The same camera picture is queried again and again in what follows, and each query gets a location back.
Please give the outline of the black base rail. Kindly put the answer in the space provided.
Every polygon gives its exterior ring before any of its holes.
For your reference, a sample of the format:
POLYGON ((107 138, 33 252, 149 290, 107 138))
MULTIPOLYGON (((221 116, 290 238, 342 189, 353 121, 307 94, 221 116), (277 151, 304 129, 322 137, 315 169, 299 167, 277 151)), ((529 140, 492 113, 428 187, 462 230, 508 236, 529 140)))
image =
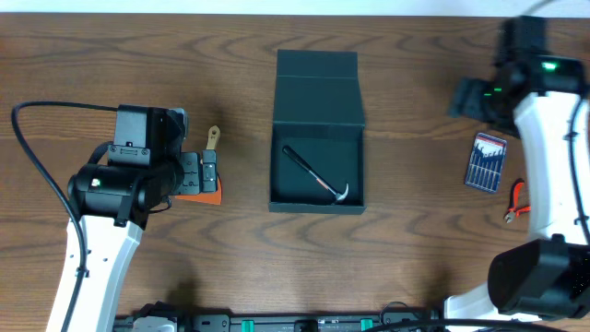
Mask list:
POLYGON ((145 305, 132 315, 117 316, 112 331, 185 332, 330 332, 366 331, 397 324, 398 331, 517 331, 521 323, 485 323, 483 326, 435 325, 443 317, 436 310, 390 302, 380 312, 319 314, 251 314, 231 311, 181 311, 164 302, 145 305))

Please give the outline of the orange scraper wooden handle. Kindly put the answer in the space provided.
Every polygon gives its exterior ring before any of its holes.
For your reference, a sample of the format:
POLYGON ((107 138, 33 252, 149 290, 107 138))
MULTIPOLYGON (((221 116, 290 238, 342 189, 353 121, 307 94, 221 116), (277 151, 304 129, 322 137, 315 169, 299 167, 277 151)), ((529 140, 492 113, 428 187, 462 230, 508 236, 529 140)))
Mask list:
MULTIPOLYGON (((214 149, 217 152, 217 145, 221 136, 221 131, 217 125, 213 125, 208 129, 207 143, 205 149, 214 149)), ((220 205, 222 201, 222 184, 218 174, 218 191, 212 194, 199 195, 174 195, 176 198, 184 201, 191 201, 197 203, 204 203, 209 205, 220 205)))

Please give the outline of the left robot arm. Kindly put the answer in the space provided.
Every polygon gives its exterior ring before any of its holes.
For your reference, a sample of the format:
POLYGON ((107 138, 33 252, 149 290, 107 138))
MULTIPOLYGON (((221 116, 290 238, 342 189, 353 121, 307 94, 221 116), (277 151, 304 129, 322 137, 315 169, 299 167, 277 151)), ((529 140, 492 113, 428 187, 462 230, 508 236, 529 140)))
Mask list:
POLYGON ((187 135, 181 108, 117 108, 113 141, 100 146, 68 183, 77 219, 66 229, 65 265, 48 330, 112 330, 148 217, 175 197, 220 202, 220 130, 209 128, 200 153, 182 150, 187 135))

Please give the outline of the dark green open box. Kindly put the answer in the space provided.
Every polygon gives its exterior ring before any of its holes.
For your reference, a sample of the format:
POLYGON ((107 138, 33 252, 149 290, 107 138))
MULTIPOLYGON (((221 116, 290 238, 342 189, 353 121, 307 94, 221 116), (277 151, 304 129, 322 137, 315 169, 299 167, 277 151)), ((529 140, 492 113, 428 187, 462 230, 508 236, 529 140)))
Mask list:
POLYGON ((360 215, 365 117, 354 52, 280 50, 270 149, 272 212, 360 215), (290 146, 338 192, 334 197, 282 152, 290 146))

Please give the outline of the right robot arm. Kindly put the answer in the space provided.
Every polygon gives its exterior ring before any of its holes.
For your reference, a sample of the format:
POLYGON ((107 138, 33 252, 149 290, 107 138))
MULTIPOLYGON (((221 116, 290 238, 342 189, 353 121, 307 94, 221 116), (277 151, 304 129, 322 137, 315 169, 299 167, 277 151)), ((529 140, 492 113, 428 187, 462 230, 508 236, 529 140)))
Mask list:
POLYGON ((497 255, 487 280, 447 298, 452 331, 510 322, 582 318, 589 312, 589 88, 584 65, 555 56, 544 18, 501 25, 495 77, 465 78, 450 106, 520 139, 530 213, 526 242, 497 255))

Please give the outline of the small claw hammer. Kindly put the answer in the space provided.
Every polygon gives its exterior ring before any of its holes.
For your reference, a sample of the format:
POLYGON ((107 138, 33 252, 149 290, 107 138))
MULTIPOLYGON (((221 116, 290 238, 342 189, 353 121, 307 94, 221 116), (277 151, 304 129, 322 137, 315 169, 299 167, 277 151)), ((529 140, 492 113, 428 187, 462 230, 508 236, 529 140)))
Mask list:
POLYGON ((321 185, 326 191, 328 191, 334 197, 333 205, 342 203, 348 197, 349 184, 345 185, 345 190, 343 192, 338 192, 334 186, 329 184, 321 175, 319 175, 313 169, 313 167, 293 148, 291 148, 290 146, 284 146, 282 148, 282 152, 285 155, 287 155, 292 161, 294 161, 297 165, 299 165, 302 169, 304 169, 307 173, 309 173, 319 185, 321 185))

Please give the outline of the red handled pliers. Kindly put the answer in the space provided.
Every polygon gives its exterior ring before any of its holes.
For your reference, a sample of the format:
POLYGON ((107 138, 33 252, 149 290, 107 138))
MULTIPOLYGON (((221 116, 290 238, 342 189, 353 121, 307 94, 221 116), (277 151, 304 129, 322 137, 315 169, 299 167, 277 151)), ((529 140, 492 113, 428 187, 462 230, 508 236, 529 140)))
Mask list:
POLYGON ((513 183, 510 193, 509 205, 504 215, 504 221, 506 223, 511 223, 514 219, 531 211, 530 206, 519 206, 519 196, 524 185, 524 179, 518 179, 513 183))

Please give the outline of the precision screwdriver set case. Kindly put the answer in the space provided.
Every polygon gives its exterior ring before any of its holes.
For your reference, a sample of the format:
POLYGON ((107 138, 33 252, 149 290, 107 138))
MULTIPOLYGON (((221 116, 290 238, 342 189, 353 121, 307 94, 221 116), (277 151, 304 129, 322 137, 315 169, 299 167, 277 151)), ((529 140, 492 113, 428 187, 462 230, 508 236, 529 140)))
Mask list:
POLYGON ((496 193, 502 178, 507 142, 478 133, 466 168, 464 184, 483 192, 496 193))

